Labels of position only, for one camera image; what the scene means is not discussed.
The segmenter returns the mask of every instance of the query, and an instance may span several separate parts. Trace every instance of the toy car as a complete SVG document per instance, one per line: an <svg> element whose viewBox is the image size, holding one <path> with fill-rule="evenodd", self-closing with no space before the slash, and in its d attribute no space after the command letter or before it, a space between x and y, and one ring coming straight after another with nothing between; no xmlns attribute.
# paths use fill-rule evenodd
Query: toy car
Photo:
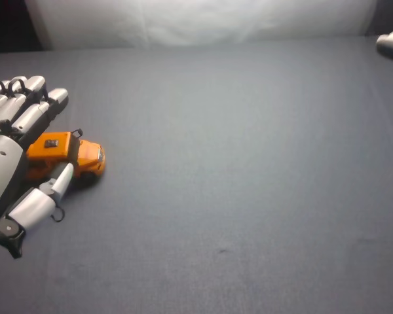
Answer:
<svg viewBox="0 0 393 314"><path fill-rule="evenodd" d="M81 129L73 132L43 133L26 152L29 160L27 180L41 180L61 162L75 166L74 177L92 181L105 170L105 152L97 143L79 139Z"/></svg>

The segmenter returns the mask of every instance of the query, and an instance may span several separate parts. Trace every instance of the toy car wheel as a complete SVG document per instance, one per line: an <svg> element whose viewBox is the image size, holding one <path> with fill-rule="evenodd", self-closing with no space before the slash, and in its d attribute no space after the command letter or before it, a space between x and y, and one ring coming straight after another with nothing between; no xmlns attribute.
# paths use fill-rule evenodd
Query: toy car wheel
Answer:
<svg viewBox="0 0 393 314"><path fill-rule="evenodd" d="M80 180L84 183L91 183L97 179L97 175L90 171L85 171L80 174Z"/></svg>

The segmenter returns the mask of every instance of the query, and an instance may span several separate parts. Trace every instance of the gray tablecloth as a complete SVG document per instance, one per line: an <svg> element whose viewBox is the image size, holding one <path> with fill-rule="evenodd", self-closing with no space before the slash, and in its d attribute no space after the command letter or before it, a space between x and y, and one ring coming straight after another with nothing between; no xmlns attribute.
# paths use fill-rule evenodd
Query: gray tablecloth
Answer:
<svg viewBox="0 0 393 314"><path fill-rule="evenodd" d="M107 172L0 247L4 313L393 313L393 62L375 39L0 55Z"/></svg>

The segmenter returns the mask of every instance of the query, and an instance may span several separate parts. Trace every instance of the white backdrop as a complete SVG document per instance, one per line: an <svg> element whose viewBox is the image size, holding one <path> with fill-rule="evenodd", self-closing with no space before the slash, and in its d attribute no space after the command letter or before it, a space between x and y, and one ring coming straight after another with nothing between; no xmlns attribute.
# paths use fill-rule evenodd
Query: white backdrop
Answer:
<svg viewBox="0 0 393 314"><path fill-rule="evenodd" d="M46 48L241 43L364 33L376 0L26 0Z"/></svg>

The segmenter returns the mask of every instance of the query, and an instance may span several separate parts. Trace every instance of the white curtain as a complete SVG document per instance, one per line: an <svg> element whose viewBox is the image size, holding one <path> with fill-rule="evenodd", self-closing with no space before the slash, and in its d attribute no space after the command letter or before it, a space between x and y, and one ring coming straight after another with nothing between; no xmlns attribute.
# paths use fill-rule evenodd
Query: white curtain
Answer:
<svg viewBox="0 0 393 314"><path fill-rule="evenodd" d="M241 43L364 33L376 0L26 0L46 48Z"/></svg>

